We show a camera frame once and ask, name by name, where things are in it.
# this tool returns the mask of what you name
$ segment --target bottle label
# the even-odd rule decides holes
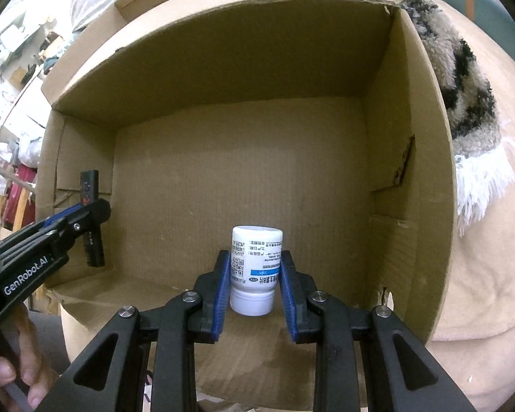
[[[274,285],[281,265],[282,242],[233,241],[231,280],[248,287]]]

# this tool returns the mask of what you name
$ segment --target triangular cutout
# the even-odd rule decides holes
[[[429,370],[401,335],[394,334],[393,343],[397,350],[404,384],[409,391],[432,386],[437,382],[437,377]]]
[[[118,334],[111,334],[78,370],[73,378],[75,384],[88,387],[95,391],[105,388],[108,369],[113,361],[113,355],[118,342]]]

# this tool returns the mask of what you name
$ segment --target white fringe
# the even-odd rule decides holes
[[[505,194],[506,187],[515,182],[515,173],[509,164],[503,138],[498,147],[478,157],[456,155],[456,184],[458,195],[458,230],[484,217],[487,206]]]

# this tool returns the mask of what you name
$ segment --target red fabric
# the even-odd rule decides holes
[[[31,169],[26,165],[21,164],[19,166],[17,175],[23,181],[32,183],[34,181],[34,177],[36,177],[36,169]],[[8,196],[8,200],[6,201],[6,208],[4,209],[4,221],[7,221],[8,223],[13,224],[15,220],[15,212],[17,212],[17,204],[19,202],[19,197],[21,196],[21,190],[22,187],[20,185],[15,183],[11,185],[10,194]],[[27,207],[25,207],[22,226],[26,226],[29,223],[32,223],[35,219],[36,206],[29,200],[27,202]]]

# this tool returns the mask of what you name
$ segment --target human hand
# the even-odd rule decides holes
[[[12,313],[19,330],[19,364],[23,382],[29,386],[28,403],[35,409],[57,380],[57,374],[45,360],[39,346],[36,328],[29,320],[25,305],[19,305]],[[0,401],[8,412],[21,412],[17,404],[3,387],[15,381],[15,368],[6,358],[0,356]]]

